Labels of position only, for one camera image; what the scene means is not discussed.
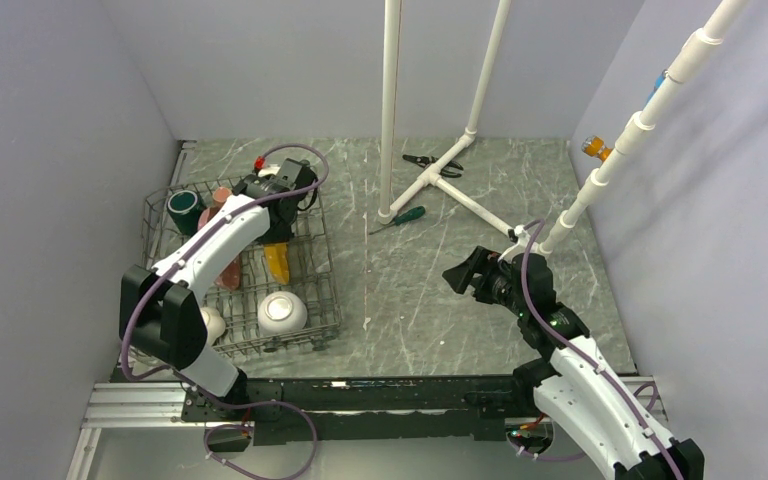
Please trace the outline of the pink mug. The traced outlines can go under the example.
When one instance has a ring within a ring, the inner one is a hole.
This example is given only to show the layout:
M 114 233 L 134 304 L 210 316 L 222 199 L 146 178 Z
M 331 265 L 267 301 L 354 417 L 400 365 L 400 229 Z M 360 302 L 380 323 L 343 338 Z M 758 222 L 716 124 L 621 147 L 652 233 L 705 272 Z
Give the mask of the pink mug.
M 212 193 L 213 206 L 215 208 L 222 208 L 232 195 L 233 192 L 230 188 L 225 186 L 217 187 Z

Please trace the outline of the yellow plate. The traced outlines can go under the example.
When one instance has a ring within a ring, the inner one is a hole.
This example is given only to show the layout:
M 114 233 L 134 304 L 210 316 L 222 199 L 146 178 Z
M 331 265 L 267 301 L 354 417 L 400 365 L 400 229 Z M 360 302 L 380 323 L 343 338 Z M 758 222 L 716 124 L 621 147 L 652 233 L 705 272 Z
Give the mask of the yellow plate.
M 263 246 L 263 254 L 271 277 L 281 285 L 290 282 L 291 274 L 288 260 L 288 243 L 273 243 Z

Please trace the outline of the dark green mug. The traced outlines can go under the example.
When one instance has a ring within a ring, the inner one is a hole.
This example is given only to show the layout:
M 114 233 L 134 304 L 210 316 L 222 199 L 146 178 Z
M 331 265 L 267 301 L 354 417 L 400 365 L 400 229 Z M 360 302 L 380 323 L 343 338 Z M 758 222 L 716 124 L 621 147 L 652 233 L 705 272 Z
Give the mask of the dark green mug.
M 178 231 L 184 236 L 192 237 L 199 229 L 199 219 L 206 206 L 197 192 L 183 189 L 168 198 L 166 210 Z

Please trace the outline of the pink dotted plate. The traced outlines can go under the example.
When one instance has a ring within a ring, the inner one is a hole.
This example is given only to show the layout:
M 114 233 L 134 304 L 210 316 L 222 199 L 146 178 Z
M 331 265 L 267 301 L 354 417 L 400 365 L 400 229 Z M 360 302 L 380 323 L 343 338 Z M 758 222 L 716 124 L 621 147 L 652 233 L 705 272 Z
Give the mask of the pink dotted plate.
M 200 231 L 203 229 L 220 210 L 221 206 L 219 204 L 214 204 L 204 210 L 199 216 L 197 230 Z M 223 271 L 215 279 L 214 284 L 217 287 L 228 291 L 234 291 L 240 288 L 241 262 L 238 254 L 236 254 L 232 261 L 223 269 Z

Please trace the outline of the white plain bowl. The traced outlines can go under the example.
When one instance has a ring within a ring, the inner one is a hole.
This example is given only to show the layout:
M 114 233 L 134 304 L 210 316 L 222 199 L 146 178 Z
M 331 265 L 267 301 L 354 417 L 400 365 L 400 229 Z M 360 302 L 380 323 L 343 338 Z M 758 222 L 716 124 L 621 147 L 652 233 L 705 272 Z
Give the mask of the white plain bowl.
M 257 324 L 261 336 L 299 331 L 305 327 L 307 319 L 306 305 L 292 292 L 270 293 L 258 305 Z

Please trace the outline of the patterned floral bowl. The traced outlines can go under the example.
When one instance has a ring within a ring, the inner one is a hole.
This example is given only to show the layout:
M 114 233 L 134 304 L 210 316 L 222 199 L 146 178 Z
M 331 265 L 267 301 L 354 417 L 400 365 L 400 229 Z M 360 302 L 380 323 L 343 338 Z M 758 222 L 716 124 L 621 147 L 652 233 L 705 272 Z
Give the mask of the patterned floral bowl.
M 201 307 L 200 312 L 207 332 L 206 344 L 213 346 L 225 333 L 226 322 L 220 312 L 213 307 Z

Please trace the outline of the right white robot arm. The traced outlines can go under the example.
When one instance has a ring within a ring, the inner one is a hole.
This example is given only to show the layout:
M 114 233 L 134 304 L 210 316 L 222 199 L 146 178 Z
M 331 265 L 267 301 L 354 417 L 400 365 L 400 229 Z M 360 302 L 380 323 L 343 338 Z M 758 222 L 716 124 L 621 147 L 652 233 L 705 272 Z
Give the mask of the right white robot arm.
M 524 415 L 547 415 L 606 479 L 700 479 L 705 457 L 678 440 L 634 396 L 604 359 L 588 328 L 557 298 L 554 275 L 538 254 L 512 260 L 477 247 L 443 279 L 457 294 L 515 315 L 540 357 L 514 370 L 511 401 Z

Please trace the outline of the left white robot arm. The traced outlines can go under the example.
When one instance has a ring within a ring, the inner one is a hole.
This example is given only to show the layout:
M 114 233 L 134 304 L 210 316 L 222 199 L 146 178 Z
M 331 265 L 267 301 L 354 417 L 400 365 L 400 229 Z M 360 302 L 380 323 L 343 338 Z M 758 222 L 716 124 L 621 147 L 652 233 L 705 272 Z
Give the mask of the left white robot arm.
M 323 176 L 306 161 L 285 159 L 277 172 L 245 176 L 209 221 L 170 256 L 150 268 L 130 267 L 120 291 L 120 365 L 136 348 L 207 391 L 208 407 L 224 420 L 247 406 L 246 376 L 207 339 L 201 302 L 246 247 L 287 241 L 299 203 Z

